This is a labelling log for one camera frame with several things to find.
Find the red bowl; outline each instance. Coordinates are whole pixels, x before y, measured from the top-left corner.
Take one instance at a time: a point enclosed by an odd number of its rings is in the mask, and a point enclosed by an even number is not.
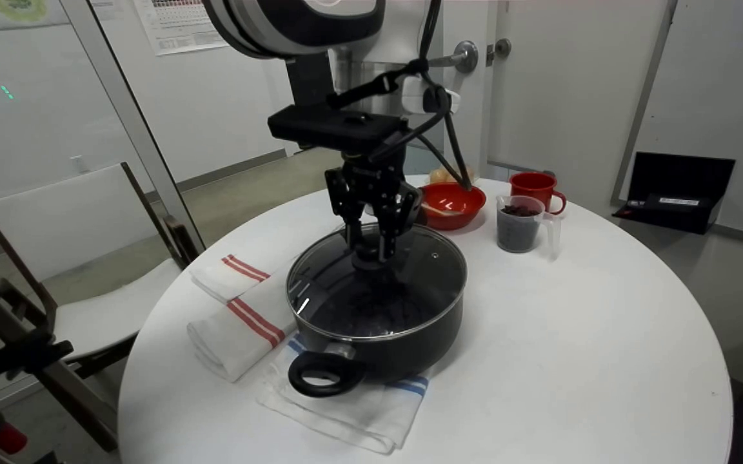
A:
[[[434,183],[424,186],[421,190],[424,190],[425,225],[430,230],[467,227],[486,203],[486,192],[476,186],[461,187],[457,183]]]

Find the white wall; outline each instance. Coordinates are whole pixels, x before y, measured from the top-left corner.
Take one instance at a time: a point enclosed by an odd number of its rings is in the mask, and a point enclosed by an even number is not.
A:
[[[140,165],[71,27],[0,30],[0,195],[74,174],[69,156]]]
[[[229,45],[157,56],[131,0],[102,27],[179,180],[284,150],[266,123],[292,103],[284,61]]]
[[[743,0],[682,0],[636,150],[732,156],[720,225],[743,230]]]
[[[130,3],[102,26],[175,180],[284,147],[266,129],[292,100],[282,61],[155,56]],[[118,159],[148,183],[71,27],[0,30],[0,195]]]
[[[612,212],[669,12],[671,0],[511,0],[489,159],[554,171],[569,199]]]

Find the pan lid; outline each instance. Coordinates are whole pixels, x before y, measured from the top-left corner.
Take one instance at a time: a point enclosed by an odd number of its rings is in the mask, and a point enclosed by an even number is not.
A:
[[[412,227],[384,263],[369,263],[332,231],[289,271],[296,321],[332,339],[393,339],[451,311],[467,280],[465,256],[443,234]]]

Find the paper on wall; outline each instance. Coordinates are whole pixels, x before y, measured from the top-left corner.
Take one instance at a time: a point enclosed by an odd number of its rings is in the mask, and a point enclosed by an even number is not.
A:
[[[225,45],[202,0],[133,0],[133,6],[157,53]]]

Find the red mug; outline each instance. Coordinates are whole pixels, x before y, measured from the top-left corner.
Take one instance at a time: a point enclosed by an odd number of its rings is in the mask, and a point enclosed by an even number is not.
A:
[[[556,177],[541,171],[523,171],[509,177],[514,195],[535,195],[538,199],[550,213],[560,213],[568,207],[568,199],[554,190]]]

